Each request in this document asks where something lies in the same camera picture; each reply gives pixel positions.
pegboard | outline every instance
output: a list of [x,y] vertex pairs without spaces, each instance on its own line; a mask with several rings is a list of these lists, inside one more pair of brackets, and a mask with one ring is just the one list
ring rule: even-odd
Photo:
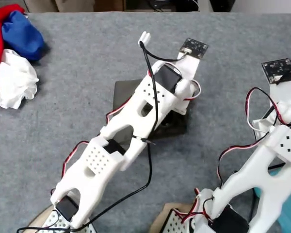
[[172,209],[160,233],[187,233],[186,225],[181,223],[181,218]]
[[[46,227],[49,229],[52,228],[66,228],[69,229],[70,223],[65,220],[65,218],[57,211],[53,210],[50,215],[48,216],[47,220],[44,222],[42,227]],[[41,233],[54,233],[53,230],[41,230]],[[65,233],[65,231],[56,231],[56,233]],[[78,233],[96,233],[95,228],[92,224],[88,227],[84,228],[83,230],[79,231]]]

gray felt surface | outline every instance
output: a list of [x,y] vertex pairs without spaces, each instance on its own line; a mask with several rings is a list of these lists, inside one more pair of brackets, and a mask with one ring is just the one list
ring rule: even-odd
[[[202,95],[192,103],[186,135],[153,147],[148,189],[121,203],[95,224],[100,233],[145,233],[165,202],[191,202],[194,187],[218,185],[216,160],[232,144],[252,142],[244,117],[247,91],[268,91],[260,63],[291,58],[291,15],[238,14],[30,14],[50,52],[35,64],[38,93],[19,110],[0,108],[0,233],[14,233],[50,205],[63,160],[80,140],[89,140],[112,107],[114,82],[144,77],[146,63],[137,41],[152,34],[148,48],[175,57],[187,37],[210,47],[196,79]],[[267,100],[252,98],[252,118]],[[222,163],[227,178],[252,151],[235,151]],[[145,151],[108,184],[98,213],[142,186],[148,176]],[[232,201],[248,217],[251,192]],[[275,225],[272,233],[280,232]]]

white plastic bracket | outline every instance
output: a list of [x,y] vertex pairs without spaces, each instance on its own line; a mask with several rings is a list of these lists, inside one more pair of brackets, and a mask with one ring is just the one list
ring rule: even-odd
[[138,40],[138,46],[140,47],[140,41],[142,41],[144,45],[147,46],[147,44],[150,42],[150,39],[151,39],[151,34],[144,31]]
[[[184,56],[184,53],[179,52],[178,54],[178,59],[180,59],[181,57]],[[192,80],[195,77],[198,65],[199,65],[200,60],[190,56],[189,54],[185,55],[185,57],[183,59],[181,59],[180,61],[177,61],[175,63],[175,65],[177,66],[177,68],[180,70],[182,77],[186,80]],[[190,86],[190,91],[186,93],[186,98],[189,98],[193,95],[193,93],[196,91],[196,87],[194,86],[194,84],[191,82],[191,86]],[[187,100],[182,100],[180,101],[175,107],[174,107],[174,111],[177,113],[180,113],[182,115],[186,114],[188,105],[189,105],[189,101]]]
[[119,152],[109,154],[103,147],[108,141],[101,136],[93,138],[80,159],[66,172],[50,201],[56,205],[70,190],[76,188],[81,195],[79,210],[72,217],[71,226],[78,228],[98,205],[105,187],[124,162]]
[[[279,157],[286,164],[271,176],[268,166]],[[248,233],[266,233],[280,216],[283,203],[291,194],[291,129],[285,125],[274,127],[259,144],[241,170],[231,175],[222,189],[214,193],[211,218],[216,218],[230,200],[251,188],[262,190],[257,214],[249,223]]]
[[[161,66],[162,61],[156,62],[152,66],[153,72],[157,72]],[[182,79],[176,86],[175,93],[177,93],[177,95],[167,91],[158,82],[156,82],[156,89],[158,97],[158,122],[156,127],[158,127],[166,115],[174,108],[174,106],[183,100],[183,96],[190,89],[190,82]],[[146,116],[143,116],[142,109],[147,103],[153,108]],[[155,101],[153,84],[151,77],[146,75],[121,112],[114,116],[110,122],[101,129],[100,135],[108,140],[113,138],[115,134],[123,128],[132,126],[133,134],[136,137],[147,138],[154,123]],[[126,170],[145,148],[145,146],[146,142],[143,142],[137,138],[132,138],[130,146],[124,154],[125,162],[122,164],[120,170]]]

white cable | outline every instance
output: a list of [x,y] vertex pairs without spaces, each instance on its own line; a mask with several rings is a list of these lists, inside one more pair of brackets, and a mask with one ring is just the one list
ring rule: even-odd
[[200,93],[202,92],[202,87],[200,86],[200,84],[199,84],[199,82],[198,81],[196,81],[196,80],[194,80],[194,79],[192,79],[192,80],[190,80],[191,82],[193,82],[193,83],[195,83],[196,85],[197,85],[197,87],[198,87],[198,93],[195,95],[195,96],[192,96],[192,97],[189,97],[189,98],[185,98],[184,100],[194,100],[194,99],[196,99],[199,95],[200,95]]
[[192,0],[198,7],[198,11],[199,11],[199,4],[198,4],[198,0]]
[[249,106],[250,106],[250,98],[251,98],[252,93],[253,92],[251,92],[249,94],[249,97],[248,97],[248,104],[247,104],[247,123],[248,123],[249,127],[251,129],[253,129],[254,131],[259,131],[259,132],[262,132],[262,133],[267,133],[267,132],[265,132],[263,130],[260,130],[260,129],[257,129],[257,128],[253,127],[253,125],[250,123],[250,120],[249,120],[249,109],[250,109],[250,107]]

